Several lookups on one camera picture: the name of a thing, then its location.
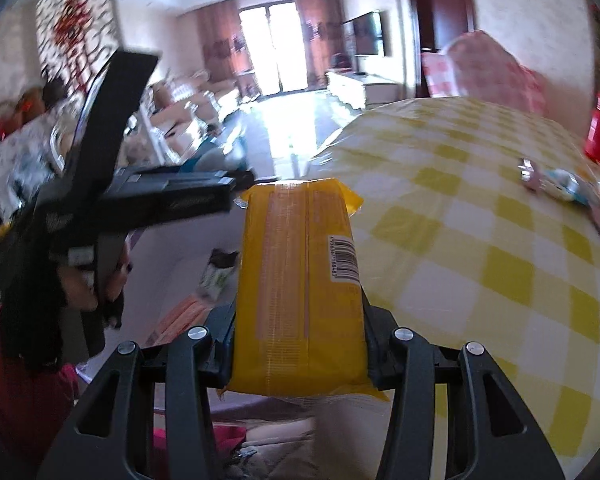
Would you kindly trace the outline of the yellow biscuit pack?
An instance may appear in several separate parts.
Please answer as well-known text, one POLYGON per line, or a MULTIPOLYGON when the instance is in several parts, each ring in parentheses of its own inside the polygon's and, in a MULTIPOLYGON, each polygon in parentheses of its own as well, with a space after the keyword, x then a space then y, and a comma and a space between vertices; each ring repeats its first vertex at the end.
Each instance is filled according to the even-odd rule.
POLYGON ((362 198, 328 178, 257 184, 242 199, 246 216, 228 390, 382 399, 368 376, 350 225, 362 198))

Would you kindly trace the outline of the blue striped snack packet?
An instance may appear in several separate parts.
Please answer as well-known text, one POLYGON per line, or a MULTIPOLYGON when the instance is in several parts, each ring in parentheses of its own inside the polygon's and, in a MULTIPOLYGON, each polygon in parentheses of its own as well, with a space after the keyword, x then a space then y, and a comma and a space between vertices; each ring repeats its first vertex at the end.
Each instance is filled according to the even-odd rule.
POLYGON ((590 189, 585 180, 562 168, 544 171, 541 177, 541 188, 545 193, 562 202, 585 207, 590 204, 590 189))

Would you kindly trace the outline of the black snack packet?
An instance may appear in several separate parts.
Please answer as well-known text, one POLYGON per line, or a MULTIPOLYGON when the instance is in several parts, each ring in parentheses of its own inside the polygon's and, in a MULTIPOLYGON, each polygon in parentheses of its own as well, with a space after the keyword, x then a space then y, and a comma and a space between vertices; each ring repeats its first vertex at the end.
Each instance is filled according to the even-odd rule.
POLYGON ((235 297, 239 252, 213 248, 202 271, 198 292, 209 304, 224 304, 235 297))

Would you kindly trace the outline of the pink wafer cracker pack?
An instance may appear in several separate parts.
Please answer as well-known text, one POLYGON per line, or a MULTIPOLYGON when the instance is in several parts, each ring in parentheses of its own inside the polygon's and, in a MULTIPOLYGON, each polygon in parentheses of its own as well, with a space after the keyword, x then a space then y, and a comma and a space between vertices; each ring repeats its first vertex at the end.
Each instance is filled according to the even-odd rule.
POLYGON ((204 324, 213 304, 206 298, 191 294, 171 309, 149 334, 145 346, 170 344, 192 326, 204 324))

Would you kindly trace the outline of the beige leather dining chair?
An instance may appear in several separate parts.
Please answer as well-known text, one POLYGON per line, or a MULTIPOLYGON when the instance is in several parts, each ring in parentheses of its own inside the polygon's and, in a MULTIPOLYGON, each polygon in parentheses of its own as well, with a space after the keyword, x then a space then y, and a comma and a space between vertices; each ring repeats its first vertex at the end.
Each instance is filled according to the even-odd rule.
POLYGON ((184 162, 206 136, 222 133, 224 120, 239 108, 240 91, 234 79, 213 82, 206 70, 198 70, 151 84, 149 104, 149 122, 184 162))

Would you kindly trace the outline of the purple storage box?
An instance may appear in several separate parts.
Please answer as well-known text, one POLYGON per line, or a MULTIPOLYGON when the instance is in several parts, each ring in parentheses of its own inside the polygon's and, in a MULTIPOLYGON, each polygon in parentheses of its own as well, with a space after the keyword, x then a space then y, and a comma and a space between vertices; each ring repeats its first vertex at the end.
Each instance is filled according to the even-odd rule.
POLYGON ((236 249, 238 214, 145 230, 120 330, 79 366, 87 387, 40 470, 43 479, 317 479, 315 403, 215 396, 233 364, 234 296, 197 336, 152 344, 154 327, 191 292, 213 248, 236 249))

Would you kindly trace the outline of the yellow checkered tablecloth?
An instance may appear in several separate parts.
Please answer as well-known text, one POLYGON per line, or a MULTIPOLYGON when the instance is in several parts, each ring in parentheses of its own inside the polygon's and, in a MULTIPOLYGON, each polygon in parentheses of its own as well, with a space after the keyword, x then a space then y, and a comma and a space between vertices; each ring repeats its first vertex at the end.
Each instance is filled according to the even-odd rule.
POLYGON ((418 99, 355 118, 306 174, 364 200, 351 226, 368 299, 435 344, 484 344, 574 478, 600 448, 600 236, 524 188, 523 158, 583 166, 549 119, 418 99))

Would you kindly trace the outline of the white tv cabinet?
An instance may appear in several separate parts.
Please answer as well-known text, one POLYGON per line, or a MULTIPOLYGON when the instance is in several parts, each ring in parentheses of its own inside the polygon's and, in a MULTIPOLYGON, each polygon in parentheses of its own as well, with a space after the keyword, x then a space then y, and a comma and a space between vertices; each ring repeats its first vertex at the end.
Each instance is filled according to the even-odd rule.
POLYGON ((329 93, 354 110, 400 101, 402 96, 400 84, 375 75, 329 70, 326 76, 329 93))

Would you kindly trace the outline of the pink checkered covered chair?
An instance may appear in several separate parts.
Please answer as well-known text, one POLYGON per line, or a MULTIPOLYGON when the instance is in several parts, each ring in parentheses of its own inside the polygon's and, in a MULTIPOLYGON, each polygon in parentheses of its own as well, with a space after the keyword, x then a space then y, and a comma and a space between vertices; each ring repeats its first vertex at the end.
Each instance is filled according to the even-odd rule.
POLYGON ((538 73, 520 64, 483 30, 466 32, 437 53, 422 52, 422 72, 432 98, 468 96, 544 116, 538 73))

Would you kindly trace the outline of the wall television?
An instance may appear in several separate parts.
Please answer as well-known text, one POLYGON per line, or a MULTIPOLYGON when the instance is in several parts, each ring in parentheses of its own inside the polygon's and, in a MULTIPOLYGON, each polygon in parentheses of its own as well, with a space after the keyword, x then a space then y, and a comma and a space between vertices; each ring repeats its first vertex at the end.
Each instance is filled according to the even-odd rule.
POLYGON ((368 12, 342 24, 344 45, 351 56, 384 56, 381 13, 368 12))

